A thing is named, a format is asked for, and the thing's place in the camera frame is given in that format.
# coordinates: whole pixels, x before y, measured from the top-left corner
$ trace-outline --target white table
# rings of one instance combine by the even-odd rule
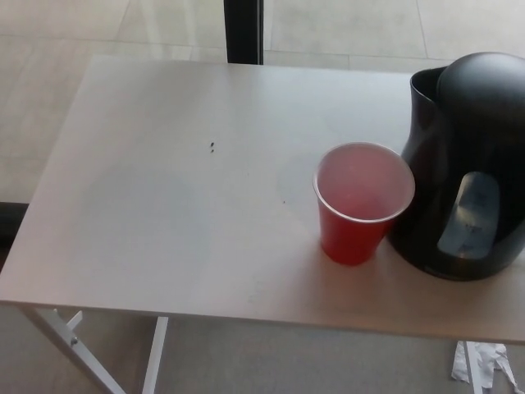
[[[358,268],[320,251],[312,174],[323,152],[358,140],[400,151],[409,123],[408,75],[96,57],[0,301],[110,393],[123,391],[53,308],[161,316],[144,392],[179,314],[524,343],[524,259],[457,283],[386,242]]]

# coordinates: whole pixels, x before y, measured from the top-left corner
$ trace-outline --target plastic cup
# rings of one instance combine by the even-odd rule
[[[331,259],[346,265],[373,256],[415,191],[412,172],[397,153],[364,142],[329,151],[319,164],[313,187],[321,246]]]

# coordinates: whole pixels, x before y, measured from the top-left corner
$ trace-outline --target white paper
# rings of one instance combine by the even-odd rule
[[[507,357],[507,349],[505,345],[500,343],[481,343],[473,342],[475,354],[470,355],[477,360],[479,366],[479,373],[482,380],[483,388],[492,388],[494,381],[494,371],[502,370],[504,375],[509,380],[509,383],[514,387],[514,394],[525,394],[518,389],[516,380],[510,368],[509,359]],[[454,355],[454,365],[452,366],[452,378],[469,382],[467,359],[465,357],[465,348],[463,341],[459,341],[456,346],[456,353]]]

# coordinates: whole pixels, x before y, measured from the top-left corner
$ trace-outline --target floor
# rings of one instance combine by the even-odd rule
[[[266,0],[265,63],[414,72],[466,53],[525,56],[519,0]],[[224,62],[221,0],[0,0],[0,200],[29,202],[95,53]],[[154,321],[87,313],[79,335],[139,392]],[[0,392],[96,390],[10,307]],[[157,393],[468,393],[452,341],[172,319]],[[510,346],[525,387],[525,351]],[[510,392],[501,376],[492,392]]]

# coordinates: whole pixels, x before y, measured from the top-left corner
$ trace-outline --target electric kettle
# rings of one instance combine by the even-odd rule
[[[438,277],[489,277],[525,246],[525,59],[475,53],[410,88],[416,191],[390,243]]]

